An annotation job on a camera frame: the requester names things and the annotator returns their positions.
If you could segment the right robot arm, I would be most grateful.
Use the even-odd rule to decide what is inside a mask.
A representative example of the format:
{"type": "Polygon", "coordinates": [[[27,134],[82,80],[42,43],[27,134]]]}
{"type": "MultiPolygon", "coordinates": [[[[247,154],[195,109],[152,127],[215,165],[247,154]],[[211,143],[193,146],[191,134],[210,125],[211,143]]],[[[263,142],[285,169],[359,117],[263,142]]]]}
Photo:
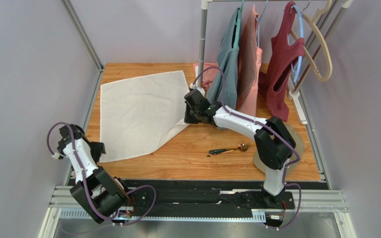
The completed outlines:
{"type": "Polygon", "coordinates": [[[185,123],[210,124],[225,128],[253,139],[260,161],[266,166],[263,190],[264,199],[278,203],[285,192],[285,177],[292,164],[291,157],[300,159],[296,142],[278,117],[270,119],[249,117],[220,102],[210,103],[197,89],[184,96],[185,123]]]}

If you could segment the white cloth napkin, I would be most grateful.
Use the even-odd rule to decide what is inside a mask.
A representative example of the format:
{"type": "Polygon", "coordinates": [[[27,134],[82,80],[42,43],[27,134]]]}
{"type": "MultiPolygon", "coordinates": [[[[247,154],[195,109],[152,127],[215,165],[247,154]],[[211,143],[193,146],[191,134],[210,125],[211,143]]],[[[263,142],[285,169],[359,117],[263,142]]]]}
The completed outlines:
{"type": "Polygon", "coordinates": [[[103,84],[100,88],[101,163],[151,154],[183,131],[185,94],[182,70],[103,84]]]}

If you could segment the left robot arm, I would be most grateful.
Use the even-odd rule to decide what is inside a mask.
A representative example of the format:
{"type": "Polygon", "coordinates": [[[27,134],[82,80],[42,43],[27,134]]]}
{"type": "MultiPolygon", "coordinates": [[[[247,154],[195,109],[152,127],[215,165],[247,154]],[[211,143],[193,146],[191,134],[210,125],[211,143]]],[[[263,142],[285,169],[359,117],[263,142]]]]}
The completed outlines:
{"type": "Polygon", "coordinates": [[[114,220],[121,214],[119,209],[131,199],[126,184],[97,165],[106,154],[105,144],[89,141],[84,130],[75,124],[60,124],[62,138],[54,155],[57,159],[68,158],[72,164],[75,173],[75,185],[70,189],[72,197],[98,224],[114,220]]]}

